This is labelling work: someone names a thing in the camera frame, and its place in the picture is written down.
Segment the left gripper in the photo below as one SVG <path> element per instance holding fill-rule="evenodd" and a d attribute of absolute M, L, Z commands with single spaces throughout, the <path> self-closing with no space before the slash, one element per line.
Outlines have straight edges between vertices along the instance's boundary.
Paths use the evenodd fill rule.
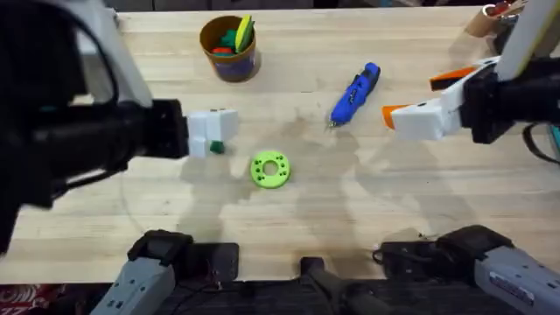
<path fill-rule="evenodd" d="M 210 111 L 206 116 L 206 138 L 229 141 L 237 135 L 238 112 L 233 109 Z M 107 141 L 100 149 L 101 168 L 121 172 L 135 157 L 180 159 L 206 158 L 209 142 L 190 137 L 187 117 L 177 99 L 157 99 L 145 108 L 128 101 L 114 108 L 101 123 Z"/>

